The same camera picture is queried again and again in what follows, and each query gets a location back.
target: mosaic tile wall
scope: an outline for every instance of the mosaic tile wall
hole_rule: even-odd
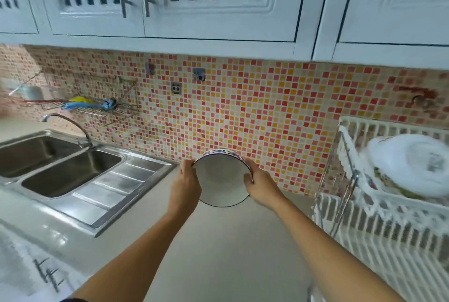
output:
[[[156,66],[154,76],[145,62]],[[205,82],[193,80],[193,67],[206,69]],[[306,195],[318,188],[341,115],[449,128],[447,72],[0,46],[0,78],[23,80],[39,71],[62,88],[82,73],[137,81],[141,110],[134,118],[104,127],[102,120],[65,112],[94,138],[175,161],[233,148],[270,171],[282,189]],[[171,94],[170,81],[182,83],[182,95]],[[423,112],[411,103],[415,94],[400,86],[436,89],[438,107]],[[43,115],[8,102],[9,115]]]

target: stainless steel sink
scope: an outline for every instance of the stainless steel sink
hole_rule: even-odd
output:
[[[60,197],[98,177],[121,160],[119,156],[88,149],[27,178],[22,181],[22,186],[45,197]]]
[[[75,137],[45,130],[0,144],[0,189],[97,237],[175,166],[98,142],[80,148]]]
[[[0,176],[19,177],[79,150],[75,143],[47,135],[0,146]]]

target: white bowl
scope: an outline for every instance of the white bowl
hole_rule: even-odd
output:
[[[211,150],[195,162],[198,181],[203,189],[200,200],[215,207],[230,207],[244,201],[249,195],[243,182],[250,174],[243,157],[227,148]]]
[[[414,199],[449,195],[449,147],[439,140],[419,134],[377,137],[360,156],[385,191]]]

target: faucet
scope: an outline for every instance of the faucet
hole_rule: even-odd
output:
[[[48,118],[51,117],[51,116],[57,116],[57,117],[60,117],[61,119],[64,119],[64,120],[66,120],[66,121],[68,121],[68,122],[71,122],[71,123],[73,123],[76,127],[78,127],[79,129],[81,129],[81,131],[86,135],[86,142],[85,142],[85,143],[80,143],[80,142],[79,142],[79,145],[81,146],[81,148],[92,147],[92,146],[93,146],[93,144],[92,144],[92,139],[90,138],[89,134],[87,134],[86,130],[85,130],[83,127],[81,127],[78,123],[76,123],[75,121],[73,121],[72,119],[70,119],[70,118],[68,118],[68,117],[66,117],[66,116],[64,116],[64,115],[56,114],[56,113],[47,114],[47,115],[45,115],[45,116],[42,118],[42,122],[47,122]]]

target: plastic dish rack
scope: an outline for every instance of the plastic dish rack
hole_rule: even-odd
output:
[[[378,274],[407,302],[449,301],[449,237],[369,216],[353,201],[338,217],[342,198],[321,193],[312,219]],[[337,219],[339,227],[334,228]],[[311,301],[323,301],[317,289]]]
[[[439,236],[449,234],[449,197],[424,201],[372,188],[364,174],[364,162],[358,155],[358,150],[377,136],[403,133],[429,135],[449,145],[449,131],[345,116],[340,118],[339,133],[338,159],[346,177],[353,182],[355,203],[363,207],[368,216],[378,215],[384,221],[393,221],[402,227],[411,225],[419,231],[430,229]],[[351,190],[345,193],[347,200]]]

